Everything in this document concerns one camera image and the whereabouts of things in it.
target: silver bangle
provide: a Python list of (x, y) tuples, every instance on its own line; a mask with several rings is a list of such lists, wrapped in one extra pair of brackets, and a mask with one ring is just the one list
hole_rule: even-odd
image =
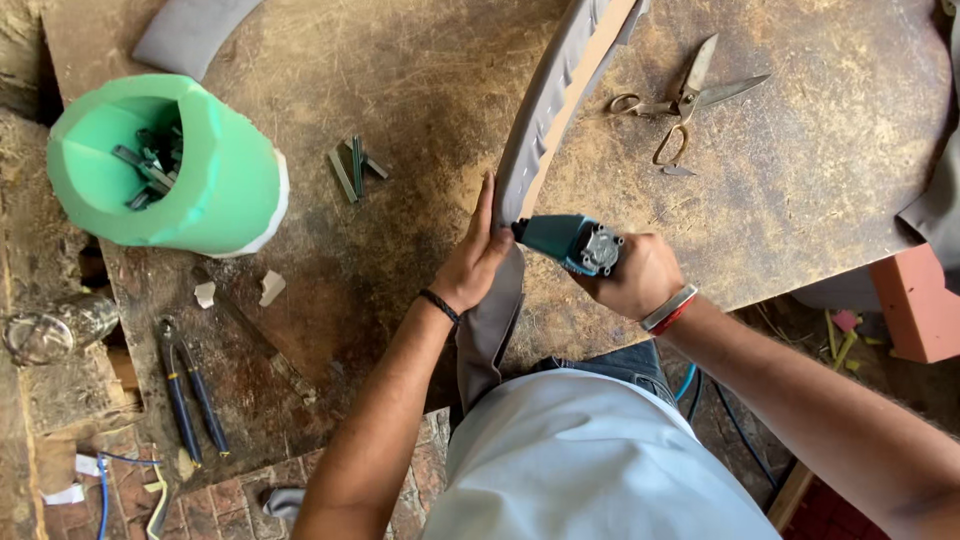
[(684, 288), (680, 289), (680, 292), (670, 297), (670, 300), (667, 300), (663, 303), (662, 306), (654, 309), (653, 313), (647, 315), (642, 321), (640, 321), (640, 327), (645, 332), (650, 332), (658, 324), (663, 322), (663, 319), (670, 316), (670, 313), (673, 313), (675, 309), (686, 304), (693, 295), (697, 294), (697, 286), (688, 283), (684, 285)]

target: jeans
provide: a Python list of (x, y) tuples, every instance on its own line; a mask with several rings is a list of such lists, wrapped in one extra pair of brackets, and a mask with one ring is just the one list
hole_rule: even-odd
[(579, 369), (623, 380), (643, 388), (677, 408), (673, 392), (670, 391), (666, 377), (663, 376), (663, 370), (660, 369), (660, 354), (653, 339), (582, 362), (550, 356), (534, 364), (530, 373), (558, 368)]

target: red thread bracelet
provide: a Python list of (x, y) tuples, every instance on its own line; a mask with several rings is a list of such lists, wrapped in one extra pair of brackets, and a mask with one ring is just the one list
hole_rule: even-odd
[(686, 307), (693, 302), (694, 298), (696, 298), (696, 296), (691, 296), (689, 300), (680, 304), (679, 307), (671, 311), (669, 315), (664, 317), (662, 321), (658, 322), (656, 326), (650, 329), (648, 333), (654, 337), (658, 337), (660, 334), (664, 333), (674, 321), (680, 318), (680, 315), (684, 312)]

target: forearm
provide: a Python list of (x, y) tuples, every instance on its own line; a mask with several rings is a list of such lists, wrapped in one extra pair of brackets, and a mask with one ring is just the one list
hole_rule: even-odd
[(926, 422), (698, 298), (663, 336), (728, 386), (811, 470), (882, 526), (960, 493), (960, 446)]
[[(382, 536), (417, 441), (430, 375), (451, 327), (450, 319), (423, 298), (413, 303), (309, 480), (295, 537)], [(345, 528), (345, 519), (364, 530)]]

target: white paper scrap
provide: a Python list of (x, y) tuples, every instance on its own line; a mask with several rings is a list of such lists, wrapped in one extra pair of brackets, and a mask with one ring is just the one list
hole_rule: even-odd
[(43, 501), (51, 506), (54, 504), (80, 503), (84, 500), (84, 487), (75, 483), (59, 493), (53, 495), (40, 493), (40, 495), (43, 495)]
[(77, 454), (77, 472), (89, 477), (99, 477), (100, 468), (97, 467), (97, 458), (89, 455)]

